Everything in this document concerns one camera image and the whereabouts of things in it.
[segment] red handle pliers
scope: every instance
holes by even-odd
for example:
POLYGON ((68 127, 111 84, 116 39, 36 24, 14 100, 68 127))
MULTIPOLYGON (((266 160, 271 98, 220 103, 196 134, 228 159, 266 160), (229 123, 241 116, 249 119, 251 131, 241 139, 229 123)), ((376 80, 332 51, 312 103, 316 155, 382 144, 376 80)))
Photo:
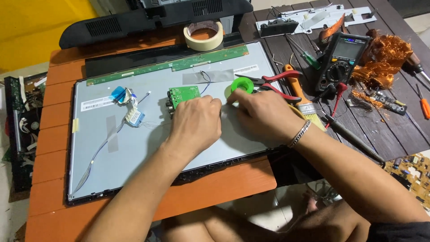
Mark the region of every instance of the red handle pliers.
POLYGON ((235 75, 238 77, 251 79, 252 82, 254 83, 254 86, 258 86, 264 90, 275 91, 277 94, 281 95, 282 98, 284 98, 287 102, 291 104, 296 104, 301 101, 301 97, 284 94, 283 92, 279 91, 278 89, 276 89, 274 86, 270 84, 282 78, 298 78, 300 75, 303 75, 303 73, 301 73, 300 71, 284 71, 283 73, 278 74, 276 76, 272 76, 272 77, 262 76, 261 78, 252 78, 252 77, 247 77, 239 74, 235 74, 235 75))

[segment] digital multimeter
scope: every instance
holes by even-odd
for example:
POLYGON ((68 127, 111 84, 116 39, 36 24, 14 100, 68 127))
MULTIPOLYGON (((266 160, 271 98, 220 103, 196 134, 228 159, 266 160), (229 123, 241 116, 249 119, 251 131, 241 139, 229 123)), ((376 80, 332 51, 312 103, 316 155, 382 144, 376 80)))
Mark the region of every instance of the digital multimeter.
POLYGON ((348 84, 354 67, 370 41, 369 36, 336 32, 321 63, 321 76, 316 91, 324 91, 328 85, 348 84))

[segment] green tape roll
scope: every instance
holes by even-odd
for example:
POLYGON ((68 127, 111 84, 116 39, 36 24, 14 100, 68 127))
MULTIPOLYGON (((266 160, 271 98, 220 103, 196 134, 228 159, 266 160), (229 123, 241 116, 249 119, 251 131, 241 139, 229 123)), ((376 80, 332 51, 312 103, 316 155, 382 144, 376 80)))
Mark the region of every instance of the green tape roll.
POLYGON ((240 77, 235 79, 231 84, 231 92, 237 88, 240 88, 250 94, 254 90, 254 83, 249 78, 240 77))

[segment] leg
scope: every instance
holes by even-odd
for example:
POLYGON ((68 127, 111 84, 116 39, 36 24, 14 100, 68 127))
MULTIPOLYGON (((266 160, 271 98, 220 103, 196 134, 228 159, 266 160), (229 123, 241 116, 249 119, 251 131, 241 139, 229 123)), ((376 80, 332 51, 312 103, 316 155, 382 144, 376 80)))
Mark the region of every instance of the leg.
POLYGON ((365 242, 370 223, 344 200, 302 217, 282 241, 365 242))
POLYGON ((166 242, 276 241, 267 230, 218 207, 209 207, 163 220, 166 242))

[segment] green screwdriver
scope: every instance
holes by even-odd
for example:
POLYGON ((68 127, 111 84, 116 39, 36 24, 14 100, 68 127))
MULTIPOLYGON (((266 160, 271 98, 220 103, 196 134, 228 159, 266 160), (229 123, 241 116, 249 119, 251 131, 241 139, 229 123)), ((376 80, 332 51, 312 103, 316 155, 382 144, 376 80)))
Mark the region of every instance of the green screwdriver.
POLYGON ((316 70, 319 70, 321 66, 319 65, 319 62, 313 57, 311 54, 309 54, 307 51, 304 51, 293 39, 288 37, 288 35, 285 35, 287 37, 288 41, 292 41, 303 53, 300 55, 300 57, 306 61, 307 64, 313 66, 316 70))

